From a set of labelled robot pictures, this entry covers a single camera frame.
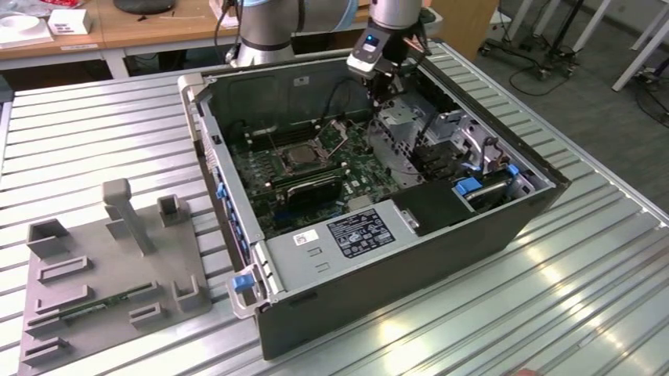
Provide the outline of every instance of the power supply label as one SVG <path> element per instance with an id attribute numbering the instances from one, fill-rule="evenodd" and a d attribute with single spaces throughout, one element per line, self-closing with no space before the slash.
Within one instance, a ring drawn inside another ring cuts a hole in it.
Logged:
<path id="1" fill-rule="evenodd" d="M 350 259 L 396 241 L 374 209 L 330 223 L 328 228 Z"/>

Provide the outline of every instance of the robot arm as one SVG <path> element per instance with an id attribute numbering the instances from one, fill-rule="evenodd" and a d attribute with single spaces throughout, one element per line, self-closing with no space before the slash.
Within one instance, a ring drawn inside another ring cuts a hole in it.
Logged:
<path id="1" fill-rule="evenodd" d="M 378 103 L 402 90 L 397 74 L 409 49 L 429 53 L 426 32 L 420 21 L 421 7 L 421 0 L 373 0 L 368 29 L 348 64 L 349 69 L 364 77 L 369 95 Z"/>
<path id="2" fill-rule="evenodd" d="M 358 0 L 229 1 L 243 5 L 238 67 L 291 59 L 294 32 L 344 30 L 358 10 Z M 348 63 L 378 103 L 402 91 L 397 74 L 409 49 L 428 50 L 421 7 L 422 0 L 372 0 L 368 29 Z"/>

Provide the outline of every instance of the cardboard box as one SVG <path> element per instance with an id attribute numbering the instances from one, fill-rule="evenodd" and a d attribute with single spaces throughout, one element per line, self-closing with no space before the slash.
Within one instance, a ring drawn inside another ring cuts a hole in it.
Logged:
<path id="1" fill-rule="evenodd" d="M 54 9 L 50 17 L 50 29 L 54 35 L 88 34 L 94 21 L 86 9 Z"/>

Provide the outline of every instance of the wooden desk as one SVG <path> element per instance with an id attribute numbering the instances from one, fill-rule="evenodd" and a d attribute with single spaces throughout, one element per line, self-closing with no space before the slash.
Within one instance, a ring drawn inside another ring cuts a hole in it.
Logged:
<path id="1" fill-rule="evenodd" d="M 0 70 L 102 59 L 105 38 L 98 1 L 88 2 L 83 8 L 94 21 L 90 34 L 55 35 L 50 43 L 0 50 Z"/>
<path id="2" fill-rule="evenodd" d="M 214 44 L 217 18 L 209 0 L 178 0 L 173 11 L 147 16 L 143 21 L 138 21 L 141 16 L 117 9 L 114 0 L 98 0 L 98 3 L 110 49 L 207 38 Z M 237 29 L 221 28 L 222 37 L 235 34 Z"/>

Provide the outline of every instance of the wheel caster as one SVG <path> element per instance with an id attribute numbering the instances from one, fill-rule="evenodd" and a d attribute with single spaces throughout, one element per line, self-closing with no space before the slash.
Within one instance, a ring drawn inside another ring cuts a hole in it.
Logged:
<path id="1" fill-rule="evenodd" d="M 482 47 L 480 52 L 481 52 L 481 56 L 490 55 L 490 47 L 488 47 L 488 46 Z"/>
<path id="2" fill-rule="evenodd" d="M 567 68 L 567 77 L 568 78 L 572 78 L 575 76 L 577 67 L 579 67 L 579 65 L 571 64 L 569 67 Z"/>
<path id="3" fill-rule="evenodd" d="M 540 78 L 540 81 L 545 81 L 548 80 L 548 78 L 552 76 L 552 72 L 547 69 L 540 69 L 538 71 L 538 78 Z"/>

